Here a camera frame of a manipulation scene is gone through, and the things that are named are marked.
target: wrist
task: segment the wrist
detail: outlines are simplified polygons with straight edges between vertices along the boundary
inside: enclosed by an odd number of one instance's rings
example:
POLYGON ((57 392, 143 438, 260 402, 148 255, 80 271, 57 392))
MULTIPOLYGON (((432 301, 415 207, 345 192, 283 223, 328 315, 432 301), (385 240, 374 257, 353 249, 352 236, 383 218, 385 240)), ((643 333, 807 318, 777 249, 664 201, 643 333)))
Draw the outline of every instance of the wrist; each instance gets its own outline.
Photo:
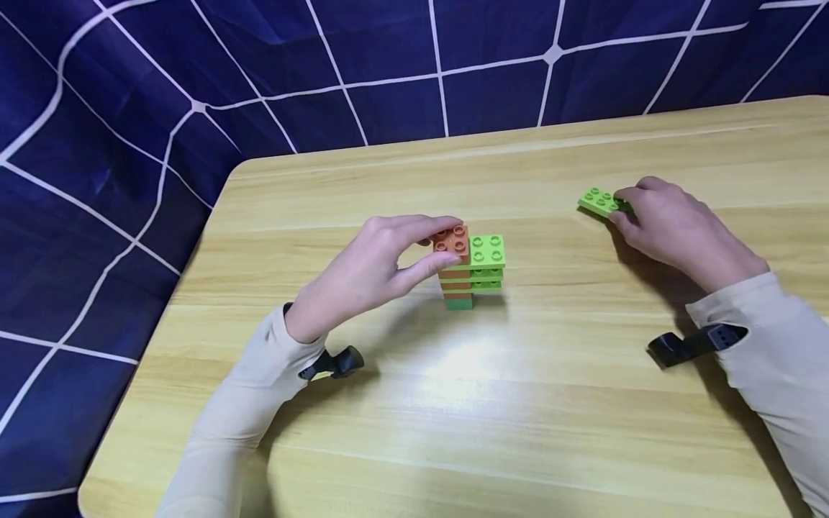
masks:
POLYGON ((737 255, 709 255, 684 271, 700 288, 711 294, 765 274, 771 268, 765 259, 746 250, 746 253, 737 255))
POLYGON ((285 314, 285 329, 302 344, 310 344, 341 323, 326 308, 326 304, 315 297, 312 284, 299 291, 285 314))

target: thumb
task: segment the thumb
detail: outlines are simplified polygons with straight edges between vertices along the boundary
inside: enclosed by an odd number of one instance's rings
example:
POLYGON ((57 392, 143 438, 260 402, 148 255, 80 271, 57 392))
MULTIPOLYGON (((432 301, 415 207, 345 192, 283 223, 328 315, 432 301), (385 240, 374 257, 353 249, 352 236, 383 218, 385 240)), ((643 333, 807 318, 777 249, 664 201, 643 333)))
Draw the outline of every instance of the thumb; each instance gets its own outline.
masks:
POLYGON ((622 233, 624 239, 630 243, 632 240, 635 241, 639 234, 642 232, 642 229, 639 228, 638 225, 633 223, 630 218, 630 215, 626 212, 621 211, 613 211, 608 215, 608 219, 616 225, 616 228, 619 232, 622 233))
POLYGON ((427 278, 437 275, 440 270, 460 262, 461 258, 451 252, 433 252, 408 268, 397 270, 391 280, 393 288, 398 293, 397 296, 402 297, 427 278))

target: dark green lego brick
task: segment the dark green lego brick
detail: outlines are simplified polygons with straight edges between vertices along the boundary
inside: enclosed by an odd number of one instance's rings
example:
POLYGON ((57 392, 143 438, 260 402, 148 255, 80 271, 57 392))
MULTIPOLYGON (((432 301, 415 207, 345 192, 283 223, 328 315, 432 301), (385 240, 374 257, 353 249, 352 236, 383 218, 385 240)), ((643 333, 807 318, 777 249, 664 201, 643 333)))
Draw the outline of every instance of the dark green lego brick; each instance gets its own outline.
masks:
POLYGON ((469 277, 464 278, 441 278, 441 284, 455 283, 485 283, 504 280, 504 270, 501 268, 478 269, 469 272, 469 277))
POLYGON ((579 206, 606 218, 613 211, 633 212, 633 208, 624 200, 614 198, 609 192, 594 187, 579 198, 579 206))
POLYGON ((446 268, 454 270, 502 269, 507 266, 507 254, 504 250, 504 236, 471 235, 469 236, 469 264, 458 264, 446 268))
POLYGON ((444 302, 449 311, 467 311, 473 308, 473 300, 471 298, 445 298, 444 302))

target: duplo block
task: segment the duplo block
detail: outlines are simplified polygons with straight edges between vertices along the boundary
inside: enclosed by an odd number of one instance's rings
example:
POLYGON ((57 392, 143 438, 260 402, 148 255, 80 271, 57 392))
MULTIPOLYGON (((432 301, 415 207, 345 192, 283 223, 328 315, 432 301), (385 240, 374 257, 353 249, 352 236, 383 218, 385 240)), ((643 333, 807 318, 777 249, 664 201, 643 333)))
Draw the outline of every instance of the duplo block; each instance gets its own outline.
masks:
POLYGON ((473 308, 472 295, 469 298, 447 298, 444 302, 449 311, 467 311, 473 308))
POLYGON ((579 198, 579 206, 606 218, 613 211, 633 212, 633 208, 625 200, 614 198, 609 192, 593 187, 579 198))
MULTIPOLYGON (((466 274, 463 281, 471 283, 484 283, 489 281, 504 280, 504 270, 500 268, 479 269, 479 270, 459 270, 457 272, 447 272, 448 274, 466 274)), ((441 286, 445 284, 457 283, 458 278, 439 278, 441 286)))
POLYGON ((471 293, 444 293, 447 300, 472 300, 471 293))
POLYGON ((440 279, 441 283, 456 283, 459 278, 469 278, 471 276, 470 270, 456 270, 456 271, 446 271, 441 270, 438 272, 438 278, 440 279))
POLYGON ((453 252, 460 256, 460 264, 469 264, 469 233, 466 225, 441 230, 432 236, 435 252, 453 252))
POLYGON ((501 283, 498 281, 471 284, 469 289, 445 289, 444 296, 447 293, 498 293, 502 289, 501 283))
POLYGON ((469 264, 456 264, 444 270, 502 269, 507 266, 504 239, 499 234, 473 235, 469 238, 469 264))
POLYGON ((452 289, 472 289, 472 283, 446 283, 440 285, 444 291, 452 289))

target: hand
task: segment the hand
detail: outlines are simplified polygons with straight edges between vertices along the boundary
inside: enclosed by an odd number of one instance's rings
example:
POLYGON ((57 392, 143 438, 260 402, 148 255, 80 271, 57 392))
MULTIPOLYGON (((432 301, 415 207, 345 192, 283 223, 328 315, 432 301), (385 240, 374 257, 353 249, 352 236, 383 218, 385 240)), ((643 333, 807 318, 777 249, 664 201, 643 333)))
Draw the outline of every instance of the hand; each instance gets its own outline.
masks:
POLYGON ((644 177, 615 196, 629 202, 635 213, 610 214, 625 241, 684 272, 708 293, 769 271, 706 204, 677 185, 644 177))
POLYGON ((463 222, 452 216, 375 216, 325 268, 303 288, 285 316, 288 333, 310 343, 349 318, 400 298, 440 270, 457 264, 451 252, 433 252, 408 268, 398 268, 404 250, 463 222))

